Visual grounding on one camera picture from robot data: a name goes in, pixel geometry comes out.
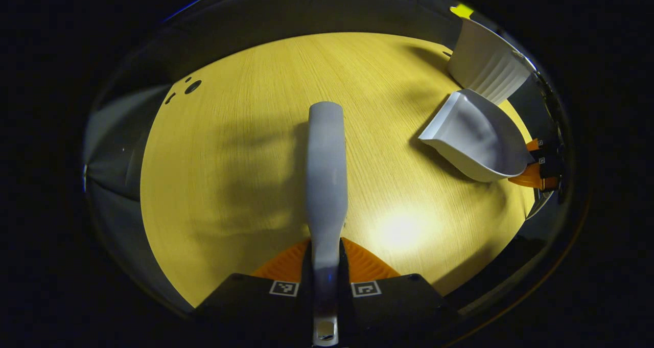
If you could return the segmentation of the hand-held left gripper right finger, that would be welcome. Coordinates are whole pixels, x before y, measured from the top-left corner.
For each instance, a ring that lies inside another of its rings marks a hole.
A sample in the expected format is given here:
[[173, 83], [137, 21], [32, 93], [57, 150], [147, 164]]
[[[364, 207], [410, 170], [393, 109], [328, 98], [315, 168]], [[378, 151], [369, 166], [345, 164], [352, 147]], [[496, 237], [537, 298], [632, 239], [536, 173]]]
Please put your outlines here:
[[340, 347], [442, 347], [452, 325], [453, 309], [423, 276], [341, 239]]

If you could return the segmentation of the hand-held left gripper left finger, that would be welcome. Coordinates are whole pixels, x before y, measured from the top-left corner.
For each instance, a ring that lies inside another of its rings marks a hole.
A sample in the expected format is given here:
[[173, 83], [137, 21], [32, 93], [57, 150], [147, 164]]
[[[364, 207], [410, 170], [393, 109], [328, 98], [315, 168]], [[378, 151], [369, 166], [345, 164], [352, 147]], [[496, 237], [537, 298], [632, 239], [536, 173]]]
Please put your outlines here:
[[252, 275], [229, 275], [193, 319], [217, 347], [309, 347], [312, 276], [311, 242], [305, 239]]

